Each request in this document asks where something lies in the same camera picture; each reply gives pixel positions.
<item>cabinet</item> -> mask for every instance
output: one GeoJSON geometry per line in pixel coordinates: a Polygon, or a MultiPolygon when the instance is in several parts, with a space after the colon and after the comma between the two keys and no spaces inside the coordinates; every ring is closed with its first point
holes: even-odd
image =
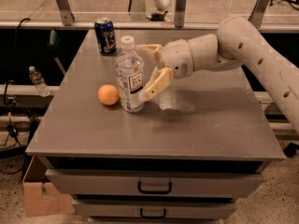
{"type": "MultiPolygon", "coordinates": [[[[124,29],[116,37],[164,45],[211,32],[124,29]]],[[[91,222],[216,223],[259,187],[268,162],[284,159],[241,68],[174,80],[129,114],[97,99],[116,83],[115,58],[99,54],[94,30],[87,33],[26,150],[91,222]]],[[[146,62],[146,79],[153,67],[146,62]]]]}

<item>plastic bottle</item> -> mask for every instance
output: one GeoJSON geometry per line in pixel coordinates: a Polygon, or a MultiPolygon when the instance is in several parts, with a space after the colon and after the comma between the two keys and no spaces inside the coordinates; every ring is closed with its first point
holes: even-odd
{"type": "Polygon", "coordinates": [[[46,97],[50,94],[50,89],[43,78],[43,75],[34,66],[29,67],[29,78],[35,85],[40,96],[46,97]]]}
{"type": "Polygon", "coordinates": [[[135,52],[135,40],[127,35],[121,38],[121,53],[116,59],[116,75],[120,101],[128,112],[141,110],[144,103],[139,100],[139,92],[144,87],[144,62],[135,52]]]}

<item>black handle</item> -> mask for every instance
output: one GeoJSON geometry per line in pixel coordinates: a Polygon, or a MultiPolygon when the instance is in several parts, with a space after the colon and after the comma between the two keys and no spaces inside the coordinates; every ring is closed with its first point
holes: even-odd
{"type": "Polygon", "coordinates": [[[141,182],[138,182],[138,191],[142,194],[155,194],[155,195],[163,195],[163,194],[169,194],[172,190],[172,183],[168,183],[168,190],[143,190],[141,188],[141,182]]]}
{"type": "Polygon", "coordinates": [[[158,219],[165,218],[166,217],[166,209],[163,209],[163,214],[161,216],[145,216],[143,214],[143,208],[140,208],[140,216],[143,218],[158,218],[158,219]]]}

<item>cardboard box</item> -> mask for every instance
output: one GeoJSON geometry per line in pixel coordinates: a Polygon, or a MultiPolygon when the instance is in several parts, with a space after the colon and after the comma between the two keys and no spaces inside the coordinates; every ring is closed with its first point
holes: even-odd
{"type": "Polygon", "coordinates": [[[22,182],[25,215],[73,214],[72,196],[61,194],[45,177],[46,170],[38,157],[32,158],[22,182]]]}

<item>soda can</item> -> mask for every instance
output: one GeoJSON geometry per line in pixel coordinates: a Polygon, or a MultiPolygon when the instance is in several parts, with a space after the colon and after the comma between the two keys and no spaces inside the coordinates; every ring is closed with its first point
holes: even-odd
{"type": "Polygon", "coordinates": [[[99,50],[103,55],[108,55],[116,51],[113,22],[110,19],[98,19],[94,23],[94,30],[99,50]]]}

